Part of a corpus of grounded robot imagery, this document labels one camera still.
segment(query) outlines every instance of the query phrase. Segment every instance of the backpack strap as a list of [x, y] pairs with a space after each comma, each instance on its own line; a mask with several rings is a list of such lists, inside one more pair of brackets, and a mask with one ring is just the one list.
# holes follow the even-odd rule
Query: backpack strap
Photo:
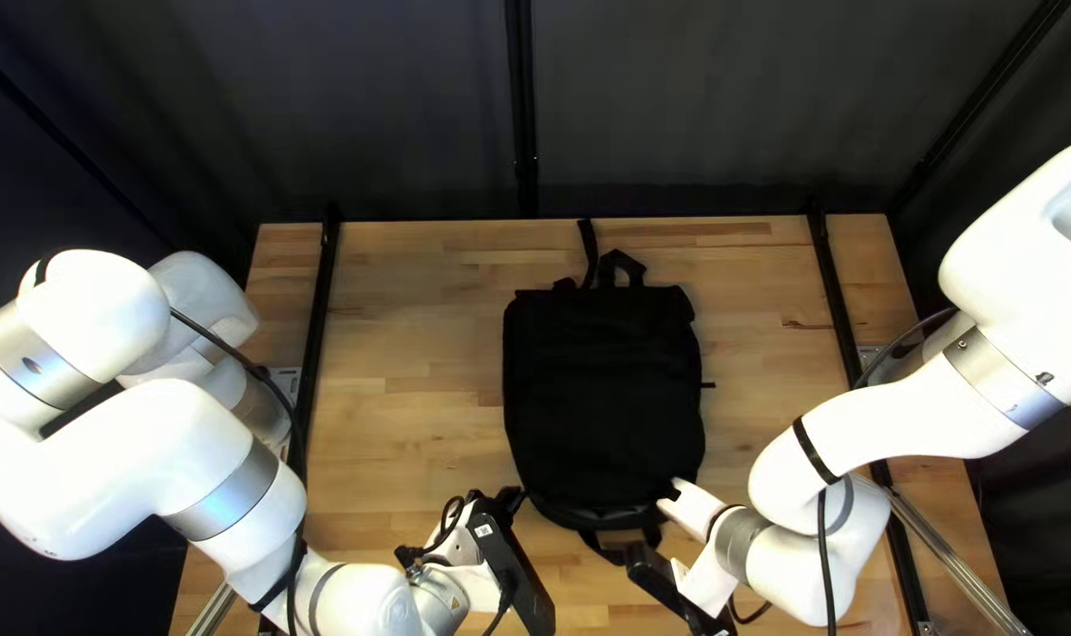
[[594, 273], [599, 267], [599, 240], [594, 236], [594, 224], [589, 218], [578, 219], [578, 233], [583, 236], [583, 251], [586, 252], [586, 275], [583, 276], [583, 284], [575, 285], [571, 277], [559, 278], [555, 282], [554, 290], [588, 290], [594, 284]]
[[[642, 533], [645, 534], [645, 542], [649, 544], [650, 548], [655, 549], [658, 545], [661, 545], [661, 527], [655, 523], [648, 523], [642, 527]], [[625, 565], [625, 552], [624, 550], [609, 550], [603, 547], [599, 543], [599, 536], [594, 533], [592, 529], [579, 529], [578, 535], [583, 537], [583, 543], [591, 550], [594, 550], [600, 557], [615, 564], [616, 566]]]
[[621, 268], [629, 274], [629, 286], [645, 285], [646, 268], [621, 251], [609, 251], [599, 259], [599, 287], [613, 287], [614, 269]]
[[578, 221], [578, 232], [583, 236], [583, 248], [586, 251], [586, 276], [578, 286], [588, 290], [594, 284], [594, 271], [599, 266], [599, 240], [594, 236], [594, 224], [589, 218]]

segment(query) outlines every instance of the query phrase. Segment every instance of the backpack handle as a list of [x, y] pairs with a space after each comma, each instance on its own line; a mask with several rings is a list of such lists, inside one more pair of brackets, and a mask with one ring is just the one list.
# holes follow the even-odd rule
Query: backpack handle
[[646, 268], [628, 256], [627, 253], [613, 249], [599, 259], [599, 287], [613, 287], [616, 268], [620, 268], [622, 272], [629, 274], [629, 286], [640, 287], [645, 285]]
[[[651, 523], [650, 525], [645, 524], [645, 526], [642, 527], [642, 534], [645, 535], [645, 542], [649, 544], [650, 548], [655, 550], [658, 545], [661, 545], [661, 527], [659, 527], [655, 523]], [[609, 550], [606, 547], [603, 547], [602, 544], [599, 543], [599, 535], [595, 534], [592, 529], [579, 529], [578, 535], [583, 537], [583, 543], [586, 543], [586, 546], [591, 550], [594, 550], [594, 552], [600, 557], [616, 566], [624, 567], [624, 550]]]

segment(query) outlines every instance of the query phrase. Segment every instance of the silver joint ring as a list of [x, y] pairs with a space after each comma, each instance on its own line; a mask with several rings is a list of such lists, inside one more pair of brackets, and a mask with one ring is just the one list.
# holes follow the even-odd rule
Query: silver joint ring
[[998, 412], [1026, 430], [1065, 409], [1060, 399], [1045, 391], [1044, 384], [1053, 376], [1040, 374], [1030, 378], [1022, 368], [1014, 367], [979, 327], [967, 329], [949, 344], [944, 357]]
[[0, 308], [0, 369], [26, 393], [57, 411], [72, 409], [101, 387], [20, 319], [16, 300]]
[[256, 438], [226, 481], [188, 509], [162, 517], [190, 541], [206, 541], [245, 518], [276, 479], [280, 459]]

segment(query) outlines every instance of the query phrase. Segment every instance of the black metal frame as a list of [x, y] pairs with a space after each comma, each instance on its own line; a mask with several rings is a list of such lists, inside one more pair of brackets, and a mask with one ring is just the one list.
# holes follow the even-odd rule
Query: black metal frame
[[[818, 259], [818, 272], [821, 274], [833, 332], [838, 336], [838, 350], [842, 355], [845, 379], [848, 385], [853, 387], [861, 378], [861, 359], [857, 355], [854, 323], [849, 321], [849, 311], [845, 305], [845, 297], [842, 296], [838, 266], [833, 262], [833, 253], [829, 246], [829, 229], [826, 225], [825, 211], [813, 206], [806, 212], [806, 222], [810, 225], [810, 239], [813, 243], [814, 255]], [[873, 481], [881, 486], [892, 485], [892, 474], [888, 469], [888, 461], [885, 459], [869, 464], [869, 474]], [[912, 634], [918, 634], [920, 632], [918, 623], [929, 622], [931, 618], [927, 615], [924, 591], [920, 586], [920, 575], [916, 572], [916, 561], [911, 556], [908, 533], [905, 531], [904, 525], [895, 518], [895, 515], [892, 515], [889, 517], [885, 535], [888, 537], [889, 550], [892, 554], [896, 582], [901, 587], [901, 595], [904, 596], [904, 609], [908, 616], [908, 623]]]
[[530, 0], [504, 0], [508, 79], [512, 84], [512, 138], [519, 211], [539, 215], [539, 151], [536, 133], [536, 43], [531, 39]]

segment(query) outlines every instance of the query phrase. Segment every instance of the black curtain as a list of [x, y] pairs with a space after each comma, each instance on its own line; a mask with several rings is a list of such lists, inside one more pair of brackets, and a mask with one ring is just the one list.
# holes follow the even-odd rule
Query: black curtain
[[[0, 40], [141, 209], [252, 241], [330, 199], [517, 215], [503, 1], [0, 0]], [[881, 210], [1035, 6], [533, 2], [542, 212]]]

